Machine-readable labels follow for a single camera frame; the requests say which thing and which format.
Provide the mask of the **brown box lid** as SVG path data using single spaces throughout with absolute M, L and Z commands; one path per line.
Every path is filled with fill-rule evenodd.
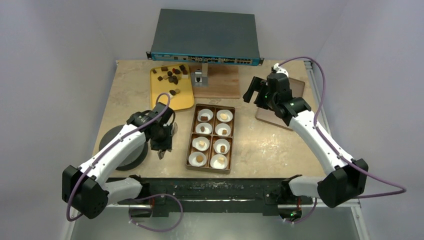
M 298 79 L 289 77 L 290 89 L 292 91 L 293 97 L 303 97 L 305 90 L 305 82 Z M 283 120 L 275 116 L 274 112 L 271 110 L 265 110 L 258 108 L 255 114 L 255 119 L 279 128 L 283 128 L 288 131 L 293 131 L 289 126 L 287 126 Z

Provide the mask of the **light caramel chocolate piece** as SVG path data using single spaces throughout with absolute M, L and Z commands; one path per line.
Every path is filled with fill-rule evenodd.
M 221 114 L 220 114 L 220 118 L 221 118 L 222 120 L 227 120 L 227 119 L 228 119 L 228 115 L 227 115 L 227 114 L 225 114 L 225 113 L 221 113 Z

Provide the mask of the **white chocolate piece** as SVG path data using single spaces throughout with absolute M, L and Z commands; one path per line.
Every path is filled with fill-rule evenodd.
M 225 159 L 223 157 L 219 157 L 217 160 L 220 164 L 224 164 L 225 163 Z

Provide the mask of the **metal tongs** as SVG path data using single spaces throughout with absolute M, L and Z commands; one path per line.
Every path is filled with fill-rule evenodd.
M 158 158 L 162 160 L 167 152 L 171 153 L 173 150 L 173 137 L 178 131 L 178 124 L 176 122 L 165 125 L 163 127 L 165 138 L 161 141 L 159 151 L 157 152 Z

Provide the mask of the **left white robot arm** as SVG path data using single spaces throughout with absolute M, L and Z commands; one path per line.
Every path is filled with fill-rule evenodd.
M 66 219 L 69 222 L 81 216 L 93 219 L 108 204 L 127 199 L 138 205 L 146 203 L 149 191 L 140 177 L 130 176 L 115 182 L 108 182 L 108 178 L 146 145 L 157 152 L 159 159 L 171 152 L 175 117 L 175 111 L 161 102 L 152 110 L 136 112 L 96 155 L 78 167 L 66 167 L 61 180 L 61 197 L 67 203 Z

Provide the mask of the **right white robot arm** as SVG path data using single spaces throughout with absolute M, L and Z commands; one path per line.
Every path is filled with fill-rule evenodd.
M 272 72 L 263 79 L 254 76 L 243 95 L 249 103 L 254 92 L 257 107 L 271 110 L 289 128 L 296 132 L 318 159 L 324 178 L 295 175 L 282 184 L 280 196 L 288 204 L 300 196 L 321 199 L 330 208 L 361 195 L 365 190 L 368 164 L 354 159 L 331 136 L 314 122 L 314 112 L 302 97 L 294 97 L 289 78 L 282 72 Z

